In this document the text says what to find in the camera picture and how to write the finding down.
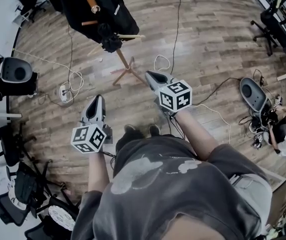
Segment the metal ring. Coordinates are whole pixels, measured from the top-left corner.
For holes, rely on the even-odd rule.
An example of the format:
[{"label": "metal ring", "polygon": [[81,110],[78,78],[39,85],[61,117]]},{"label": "metal ring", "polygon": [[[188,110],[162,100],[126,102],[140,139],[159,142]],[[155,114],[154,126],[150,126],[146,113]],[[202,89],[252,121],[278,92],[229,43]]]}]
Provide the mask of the metal ring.
[{"label": "metal ring", "polygon": [[98,5],[95,5],[92,7],[92,13],[96,13],[96,12],[99,12],[101,10],[101,8],[98,6]]}]

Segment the sneaker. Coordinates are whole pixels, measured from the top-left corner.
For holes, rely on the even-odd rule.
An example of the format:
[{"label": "sneaker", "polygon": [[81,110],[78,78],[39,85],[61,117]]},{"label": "sneaker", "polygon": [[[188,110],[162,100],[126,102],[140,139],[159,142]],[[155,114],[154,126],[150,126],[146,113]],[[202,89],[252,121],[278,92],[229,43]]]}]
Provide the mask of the sneaker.
[{"label": "sneaker", "polygon": [[124,126],[124,131],[127,133],[127,132],[130,132],[130,131],[135,131],[135,127],[133,127],[131,124],[126,124]]},{"label": "sneaker", "polygon": [[155,124],[151,124],[149,126],[149,134],[151,134],[151,137],[154,136],[160,136],[161,135],[161,130],[159,129],[159,127]]}]

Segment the white cable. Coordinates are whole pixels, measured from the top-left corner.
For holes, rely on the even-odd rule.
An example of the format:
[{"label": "white cable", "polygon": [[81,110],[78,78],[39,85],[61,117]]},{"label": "white cable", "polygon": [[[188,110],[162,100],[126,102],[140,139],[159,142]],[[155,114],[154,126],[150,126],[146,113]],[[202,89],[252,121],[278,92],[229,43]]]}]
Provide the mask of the white cable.
[{"label": "white cable", "polygon": [[209,110],[211,110],[211,111],[216,112],[216,113],[219,114],[219,116],[220,116],[221,119],[224,121],[224,123],[226,123],[226,124],[228,125],[228,127],[229,127],[229,130],[228,130],[228,143],[231,144],[231,125],[230,125],[227,121],[224,120],[224,118],[221,116],[221,114],[220,114],[218,111],[213,110],[213,109],[210,109],[208,106],[206,106],[206,105],[204,105],[204,104],[200,104],[200,105],[197,105],[197,106],[190,106],[189,108],[192,108],[192,107],[193,107],[193,108],[197,108],[197,107],[199,107],[199,106],[204,106],[204,107],[206,107],[207,109],[209,109]]},{"label": "white cable", "polygon": [[154,71],[156,71],[155,63],[156,63],[156,60],[157,60],[158,57],[162,57],[162,58],[166,59],[167,62],[168,62],[168,67],[162,67],[162,68],[158,69],[157,71],[162,71],[162,70],[169,69],[169,67],[171,66],[171,63],[169,62],[168,58],[164,57],[162,54],[159,54],[159,55],[156,56],[156,58],[154,60]]},{"label": "white cable", "polygon": [[[66,65],[63,65],[63,64],[60,64],[60,63],[57,63],[57,62],[53,62],[53,61],[49,61],[49,60],[46,60],[46,59],[43,59],[43,58],[39,58],[39,57],[37,57],[37,56],[31,55],[31,54],[29,54],[29,53],[26,53],[26,52],[23,52],[23,51],[20,51],[20,50],[17,50],[17,49],[13,49],[13,50],[14,50],[14,51],[17,51],[17,52],[19,52],[19,53],[21,53],[21,54],[25,54],[25,55],[29,55],[29,56],[31,56],[31,57],[37,58],[37,59],[42,60],[42,61],[45,61],[45,62],[57,64],[57,65],[60,65],[60,66],[62,66],[62,67],[66,67],[66,68],[71,72],[71,74],[69,74],[68,80],[67,80],[66,82],[64,82],[63,84],[61,84],[61,86],[63,86],[64,84],[67,83],[67,84],[68,84],[67,90],[70,89],[71,91],[74,91],[74,92],[77,92],[77,93],[76,93],[75,95],[71,94],[71,95],[70,95],[70,98],[68,98],[67,101],[63,101],[62,96],[61,96],[61,93],[59,92],[59,97],[60,97],[60,99],[61,99],[61,101],[62,101],[63,103],[69,103],[70,101],[72,101],[72,100],[79,94],[80,89],[84,86],[84,79],[83,79],[82,73],[80,73],[80,72],[78,72],[78,71],[73,71],[72,69],[70,69],[70,68],[69,68],[68,66],[66,66]],[[76,75],[80,78],[79,87],[78,87],[77,89],[73,89],[72,84],[71,84],[71,77],[72,77],[73,74],[76,74]]]}]

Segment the pants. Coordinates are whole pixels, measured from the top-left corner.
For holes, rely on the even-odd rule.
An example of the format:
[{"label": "pants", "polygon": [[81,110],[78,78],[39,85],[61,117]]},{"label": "pants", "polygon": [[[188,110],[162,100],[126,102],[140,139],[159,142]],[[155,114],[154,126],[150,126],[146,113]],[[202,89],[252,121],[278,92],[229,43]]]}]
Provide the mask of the pants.
[{"label": "pants", "polygon": [[[165,137],[173,137],[176,138],[172,134],[164,134],[164,135],[157,135],[157,136],[152,136],[152,138],[159,137],[159,136],[165,136]],[[133,130],[130,129],[125,134],[123,137],[116,143],[116,154],[118,153],[119,150],[123,148],[127,143],[135,140],[142,140],[144,139],[145,136],[142,134],[139,130]]]},{"label": "pants", "polygon": [[[276,143],[284,141],[286,136],[286,116],[273,127],[273,133]],[[268,144],[272,144],[271,136],[267,132],[263,134],[263,138]]]}]

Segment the white table leg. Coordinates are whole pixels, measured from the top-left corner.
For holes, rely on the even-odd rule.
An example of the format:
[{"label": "white table leg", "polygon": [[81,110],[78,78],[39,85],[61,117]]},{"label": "white table leg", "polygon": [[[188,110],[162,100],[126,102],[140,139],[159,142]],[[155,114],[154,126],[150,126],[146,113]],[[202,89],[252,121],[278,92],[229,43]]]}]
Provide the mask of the white table leg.
[{"label": "white table leg", "polygon": [[22,114],[0,113],[0,118],[22,118]]}]

